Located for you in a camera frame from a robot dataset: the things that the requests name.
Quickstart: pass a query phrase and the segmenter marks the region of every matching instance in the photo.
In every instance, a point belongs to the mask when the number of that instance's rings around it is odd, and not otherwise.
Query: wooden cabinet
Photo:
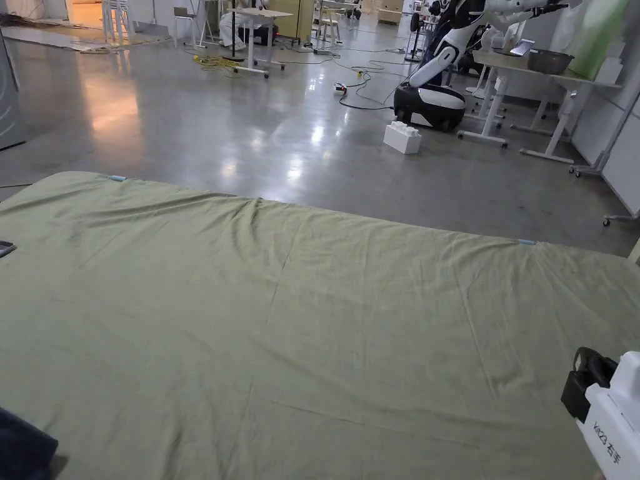
[[[304,42],[311,35],[311,23],[314,16],[313,0],[269,0],[269,9],[291,13],[291,17],[276,20],[280,35],[298,37]]]

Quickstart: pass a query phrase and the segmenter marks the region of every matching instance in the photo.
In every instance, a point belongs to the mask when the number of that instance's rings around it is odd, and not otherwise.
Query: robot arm
[[[455,65],[464,55],[467,44],[474,34],[477,22],[484,14],[496,28],[506,30],[509,25],[523,22],[544,13],[564,8],[561,1],[568,0],[458,0],[452,1],[454,9],[452,29],[440,42],[431,61],[424,64],[409,78],[409,84],[420,87],[426,84],[449,65]]]

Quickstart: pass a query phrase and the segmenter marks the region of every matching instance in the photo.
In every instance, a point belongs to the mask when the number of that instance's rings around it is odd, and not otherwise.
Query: gray concrete floor
[[[402,62],[384,50],[406,45],[408,17],[398,30],[363,15],[341,33],[344,48],[381,52],[341,50],[339,59],[292,63],[268,80],[203,71],[171,43],[89,55],[10,42],[29,139],[0,152],[0,184],[85,170],[629,254],[640,228],[602,226],[604,214],[625,212],[602,180],[576,179],[563,164],[518,154],[543,148],[545,138],[506,130],[511,147],[501,151],[425,130],[417,155],[384,145],[393,112],[341,106],[333,83],[359,82],[348,66]],[[275,59],[328,57],[277,50]],[[382,101],[409,66],[379,65],[385,73],[373,74],[360,93]],[[474,83],[454,77],[458,88]],[[378,106],[354,88],[346,102]],[[510,106],[507,122],[528,122],[533,113]],[[481,128],[467,120],[462,126]],[[0,191],[0,200],[14,191]]]

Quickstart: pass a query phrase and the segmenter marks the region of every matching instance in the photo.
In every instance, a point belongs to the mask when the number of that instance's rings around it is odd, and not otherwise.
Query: yellow cable
[[[200,65],[200,68],[202,68],[202,70],[207,71],[207,72],[211,72],[213,70],[218,70],[220,68],[224,68],[224,69],[233,71],[234,68],[240,66],[240,62],[234,61],[234,60],[229,60],[229,59],[224,58],[224,57],[222,57],[220,55],[215,55],[215,56],[194,55],[193,56],[193,61],[195,63],[197,63],[198,65]],[[231,78],[240,77],[240,75],[237,75],[237,76],[225,75],[225,76],[231,77]]]

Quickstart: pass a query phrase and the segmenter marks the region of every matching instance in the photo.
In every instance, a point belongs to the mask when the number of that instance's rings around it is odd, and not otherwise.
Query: phone
[[[511,53],[516,57],[523,57],[527,53],[529,53],[529,50],[531,50],[531,47],[533,47],[533,44],[535,44],[533,40],[522,39],[521,41],[518,42],[518,44],[514,48],[511,49],[509,53]]]
[[[6,255],[9,255],[17,247],[13,243],[0,241],[0,259]]]

